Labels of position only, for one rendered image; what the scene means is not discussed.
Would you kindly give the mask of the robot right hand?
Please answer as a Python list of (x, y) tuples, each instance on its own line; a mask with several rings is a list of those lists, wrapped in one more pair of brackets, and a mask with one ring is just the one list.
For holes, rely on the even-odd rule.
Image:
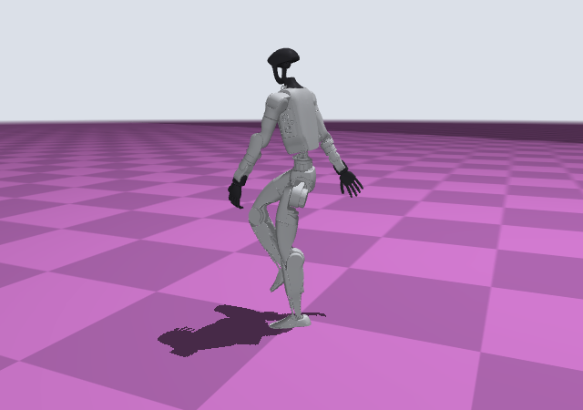
[[(338, 175), (340, 176), (340, 180), (341, 180), (341, 192), (342, 194), (344, 194), (344, 190), (343, 190), (343, 184), (344, 186), (346, 186), (346, 189), (348, 190), (351, 198), (353, 197), (349, 186), (351, 187), (351, 189), (353, 190), (353, 193), (355, 194), (355, 196), (357, 196), (357, 193), (354, 189), (354, 187), (358, 190), (359, 193), (361, 193), (360, 189), (358, 188), (358, 186), (356, 185), (356, 183), (354, 181), (356, 181), (359, 186), (362, 188), (363, 190), (363, 185), (361, 184), (361, 182), (355, 177), (355, 175), (353, 173), (351, 173), (351, 171), (348, 171), (348, 167), (346, 166), (346, 164), (344, 163), (344, 161), (342, 160), (343, 165), (345, 166), (345, 169), (343, 169), (342, 171), (338, 172), (337, 169), (333, 166), (333, 168), (335, 169), (335, 171), (337, 172)], [(354, 187), (353, 187), (353, 185)]]

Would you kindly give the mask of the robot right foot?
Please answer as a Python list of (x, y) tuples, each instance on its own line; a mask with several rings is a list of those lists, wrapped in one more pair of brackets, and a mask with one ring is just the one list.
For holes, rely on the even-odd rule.
[(273, 292), (275, 291), (277, 288), (279, 288), (282, 284), (284, 283), (283, 281), (283, 276), (282, 276), (282, 272), (278, 272), (276, 280), (274, 282), (274, 284), (272, 285), (272, 287), (270, 288), (270, 291)]

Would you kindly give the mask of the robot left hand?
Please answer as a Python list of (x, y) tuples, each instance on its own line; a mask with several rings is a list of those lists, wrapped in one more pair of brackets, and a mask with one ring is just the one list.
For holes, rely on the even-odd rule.
[(240, 206), (241, 186), (245, 185), (246, 180), (246, 175), (241, 177), (240, 183), (233, 177), (232, 183), (228, 188), (228, 192), (230, 193), (229, 200), (231, 201), (231, 204), (239, 209), (243, 209), (243, 207)]

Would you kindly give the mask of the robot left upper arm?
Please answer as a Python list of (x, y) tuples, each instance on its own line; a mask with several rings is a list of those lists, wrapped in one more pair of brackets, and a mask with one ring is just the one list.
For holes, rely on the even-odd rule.
[[(266, 100), (266, 108), (261, 121), (261, 132), (255, 133), (262, 136), (261, 148), (267, 147), (271, 140), (272, 133), (276, 127), (280, 114), (286, 110), (290, 100), (290, 95), (286, 93), (272, 93)], [(254, 134), (253, 134), (254, 135)]]

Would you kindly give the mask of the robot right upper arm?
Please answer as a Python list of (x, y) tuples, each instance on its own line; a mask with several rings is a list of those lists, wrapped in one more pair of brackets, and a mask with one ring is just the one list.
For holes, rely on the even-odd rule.
[(326, 127), (324, 126), (321, 112), (317, 106), (316, 96), (314, 95), (314, 93), (312, 91), (310, 91), (310, 92), (312, 93), (312, 98), (313, 98), (313, 103), (314, 103), (314, 108), (315, 108), (315, 113), (316, 113), (316, 118), (317, 118), (317, 125), (318, 125), (318, 130), (319, 130), (319, 142), (321, 142), (327, 138), (328, 133), (327, 133)]

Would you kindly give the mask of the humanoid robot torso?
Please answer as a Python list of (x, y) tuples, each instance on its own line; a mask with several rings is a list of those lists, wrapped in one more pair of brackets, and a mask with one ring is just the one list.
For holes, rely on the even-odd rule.
[(290, 185), (294, 185), (296, 180), (305, 181), (310, 193), (315, 187), (316, 171), (308, 151), (319, 147), (319, 130), (312, 93), (307, 87), (287, 86), (281, 86), (278, 93), (281, 92), (291, 96), (288, 107), (277, 120), (282, 141), (288, 154), (301, 152), (292, 156), (294, 167), (290, 173)]

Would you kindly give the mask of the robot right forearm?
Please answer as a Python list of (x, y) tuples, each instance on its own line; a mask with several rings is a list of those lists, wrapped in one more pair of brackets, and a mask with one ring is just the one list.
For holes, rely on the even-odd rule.
[(339, 153), (335, 152), (337, 149), (333, 145), (333, 140), (329, 133), (327, 135), (327, 138), (321, 142), (320, 146), (323, 149), (325, 155), (329, 156), (329, 161), (334, 165), (338, 172), (345, 169), (345, 166), (343, 165)]

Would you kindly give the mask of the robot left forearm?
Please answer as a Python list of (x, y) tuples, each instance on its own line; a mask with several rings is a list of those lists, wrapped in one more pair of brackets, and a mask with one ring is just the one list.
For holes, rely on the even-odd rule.
[(246, 175), (247, 179), (253, 170), (253, 167), (258, 159), (261, 158), (262, 136), (254, 134), (251, 136), (250, 144), (247, 153), (239, 164), (238, 169), (234, 173), (234, 179), (240, 183), (242, 176)]

